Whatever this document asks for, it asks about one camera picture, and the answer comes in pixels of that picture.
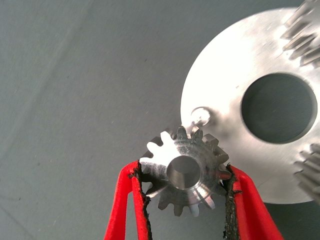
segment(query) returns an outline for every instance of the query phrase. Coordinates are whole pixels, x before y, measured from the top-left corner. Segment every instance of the shiny metal surface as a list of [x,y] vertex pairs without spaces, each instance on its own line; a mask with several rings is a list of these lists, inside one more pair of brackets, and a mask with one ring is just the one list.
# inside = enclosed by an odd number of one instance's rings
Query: shiny metal surface
[[[294,35],[288,34],[288,27],[295,22],[289,19],[296,18],[292,17],[297,15],[295,11],[295,8],[282,8],[261,12],[217,35],[191,67],[181,99],[181,121],[184,126],[189,126],[193,121],[191,113],[196,108],[207,108],[214,113],[214,122],[204,126],[203,132],[220,140],[221,147],[230,156],[230,162],[249,174],[267,203],[291,204],[311,200],[298,187],[294,173],[300,168],[294,163],[303,160],[300,151],[319,142],[317,112],[320,109],[317,102],[320,96],[320,68],[317,68],[316,58],[311,64],[305,64],[303,57],[293,57],[297,49],[300,50]],[[318,23],[311,22],[309,25],[315,31],[311,34],[318,36]],[[299,31],[301,36],[304,33],[304,29]],[[252,83],[277,73],[300,78],[310,89],[314,101],[311,106],[313,117],[308,128],[291,142],[275,144],[263,141],[250,132],[243,120],[241,104]]]
[[180,216],[189,207],[196,217],[199,203],[215,208],[213,193],[224,195],[220,180],[231,174],[224,166],[228,155],[218,147],[219,141],[210,134],[203,136],[198,128],[188,135],[180,126],[177,134],[163,131],[147,144],[148,152],[140,158],[142,181],[151,182],[146,195],[160,194],[158,208],[174,205],[174,215]]

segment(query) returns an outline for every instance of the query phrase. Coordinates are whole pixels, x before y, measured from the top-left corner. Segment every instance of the large gear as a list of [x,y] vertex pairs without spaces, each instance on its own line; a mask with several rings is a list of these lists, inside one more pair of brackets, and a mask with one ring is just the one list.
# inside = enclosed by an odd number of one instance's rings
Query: large gear
[[219,141],[210,134],[203,136],[198,128],[187,134],[183,126],[176,135],[163,131],[160,136],[148,142],[148,152],[139,160],[142,181],[152,183],[146,195],[160,195],[161,210],[173,204],[175,216],[184,207],[198,216],[199,203],[214,209],[212,194],[224,195],[220,180],[231,177],[223,164],[229,156],[218,147]]
[[306,0],[286,21],[282,38],[289,42],[284,51],[293,50],[290,59],[301,57],[300,65],[320,67],[320,1]]

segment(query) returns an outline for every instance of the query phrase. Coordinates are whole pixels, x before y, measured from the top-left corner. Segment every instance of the gear teeth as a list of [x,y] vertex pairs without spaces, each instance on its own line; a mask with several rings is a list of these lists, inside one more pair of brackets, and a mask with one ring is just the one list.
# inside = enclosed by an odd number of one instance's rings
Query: gear teeth
[[281,36],[289,43],[283,47],[284,51],[293,50],[289,59],[301,57],[300,66],[313,64],[320,66],[320,36],[317,30],[320,1],[305,1],[285,23],[287,30]]
[[188,139],[187,131],[183,126],[179,126],[176,132],[176,138],[178,140]]
[[199,216],[199,205],[198,204],[193,204],[189,206],[190,212],[194,217]]
[[204,136],[204,132],[198,128],[196,132],[194,132],[191,137],[196,142],[202,142],[202,138]]
[[184,211],[184,206],[175,204],[173,207],[174,215],[180,217],[182,212]]
[[220,147],[216,147],[213,150],[213,154],[216,156],[219,164],[223,164],[229,159],[229,155],[225,151],[223,151]]
[[219,140],[216,139],[214,136],[211,134],[206,134],[203,136],[202,139],[206,144],[210,145],[212,149],[216,148],[219,144]]
[[204,204],[209,207],[210,209],[215,209],[216,205],[214,200],[212,199],[212,196],[208,196],[206,199],[204,199]]
[[169,205],[169,202],[161,195],[159,204],[158,204],[158,209],[164,210],[166,209],[166,207],[168,207],[168,205]]
[[225,165],[220,164],[218,167],[218,176],[220,180],[228,180],[231,178],[231,173],[227,170]]
[[299,187],[320,205],[320,145],[312,144],[310,150],[311,153],[300,152],[304,160],[295,162],[295,165],[300,167],[301,171],[294,175],[300,181]]
[[310,13],[313,9],[312,4],[315,3],[315,0],[306,0],[304,1],[295,11],[295,13],[285,22],[285,25],[288,27],[294,24],[301,17]]

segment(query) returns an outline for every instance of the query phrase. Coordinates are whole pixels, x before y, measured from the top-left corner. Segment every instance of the metal part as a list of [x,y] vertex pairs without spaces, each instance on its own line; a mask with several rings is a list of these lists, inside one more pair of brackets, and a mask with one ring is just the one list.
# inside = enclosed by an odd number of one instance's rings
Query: metal part
[[[320,15],[318,8],[310,7],[318,4],[318,1],[304,3],[296,13],[296,8],[265,11],[231,25],[200,53],[184,84],[182,125],[187,127],[193,122],[194,109],[205,108],[214,113],[214,123],[204,125],[203,132],[220,140],[231,163],[253,179],[267,203],[311,200],[298,187],[294,173],[299,168],[294,162],[301,149],[320,142],[317,115],[320,67],[316,67],[315,57],[319,49]],[[309,89],[313,113],[300,135],[275,144],[258,138],[248,129],[242,115],[242,100],[252,83],[278,73],[298,77]]]
[[158,208],[173,204],[175,216],[184,207],[198,216],[199,203],[214,209],[212,194],[224,195],[220,180],[231,177],[223,164],[229,156],[218,147],[219,141],[210,134],[203,136],[199,128],[188,136],[183,126],[175,136],[167,130],[160,136],[148,142],[148,152],[139,160],[142,181],[152,183],[146,195],[160,194]]
[[311,144],[310,150],[300,152],[303,161],[295,164],[301,168],[294,175],[301,187],[310,197],[320,204],[320,144]]
[[320,1],[306,0],[285,23],[282,35],[289,42],[283,50],[293,50],[290,58],[300,57],[300,65],[320,67]]

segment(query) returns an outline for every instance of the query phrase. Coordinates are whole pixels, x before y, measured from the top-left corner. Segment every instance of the spur gear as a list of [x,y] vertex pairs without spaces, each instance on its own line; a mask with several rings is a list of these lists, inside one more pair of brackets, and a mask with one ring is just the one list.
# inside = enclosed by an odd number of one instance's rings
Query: spur gear
[[231,177],[223,164],[229,156],[218,147],[219,141],[194,127],[191,134],[180,126],[176,135],[165,130],[161,137],[148,142],[148,152],[140,158],[142,181],[151,182],[146,195],[160,195],[158,208],[174,205],[174,215],[180,216],[184,207],[199,215],[199,203],[215,208],[212,194],[225,195],[220,180]]
[[282,38],[289,42],[284,51],[293,50],[290,59],[301,57],[300,65],[320,67],[320,1],[306,0],[286,21]]
[[320,144],[311,144],[309,151],[300,152],[303,161],[295,164],[301,171],[294,175],[298,178],[298,184],[310,197],[320,204]]

